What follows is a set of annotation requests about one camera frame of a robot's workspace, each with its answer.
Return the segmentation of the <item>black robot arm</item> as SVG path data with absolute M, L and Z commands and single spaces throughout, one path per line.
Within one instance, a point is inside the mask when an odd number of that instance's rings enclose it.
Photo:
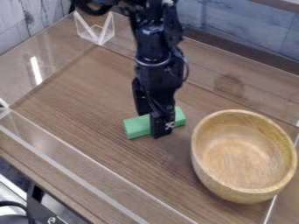
M 179 43 L 183 26 L 178 0 L 71 0 L 91 16 L 107 14 L 114 7 L 126 14 L 135 38 L 135 109 L 150 116 L 150 135 L 164 137 L 174 131 L 175 93 L 188 77 L 187 61 Z

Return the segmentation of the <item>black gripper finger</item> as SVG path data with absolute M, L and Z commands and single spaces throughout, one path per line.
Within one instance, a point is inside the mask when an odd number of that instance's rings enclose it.
M 175 125 L 175 111 L 163 113 L 155 110 L 150 113 L 150 134 L 152 138 L 170 135 Z
M 150 106 L 150 102 L 146 98 L 146 93 L 142 89 L 140 82 L 138 78 L 132 80 L 132 92 L 134 92 L 134 99 L 135 99 L 135 109 L 136 113 L 143 116 L 152 112 L 152 108 Z

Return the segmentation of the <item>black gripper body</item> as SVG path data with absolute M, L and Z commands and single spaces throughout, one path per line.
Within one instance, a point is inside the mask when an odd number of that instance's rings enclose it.
M 162 60 L 135 57 L 135 78 L 139 79 L 152 112 L 174 111 L 175 93 L 186 81 L 186 58 L 170 53 Z

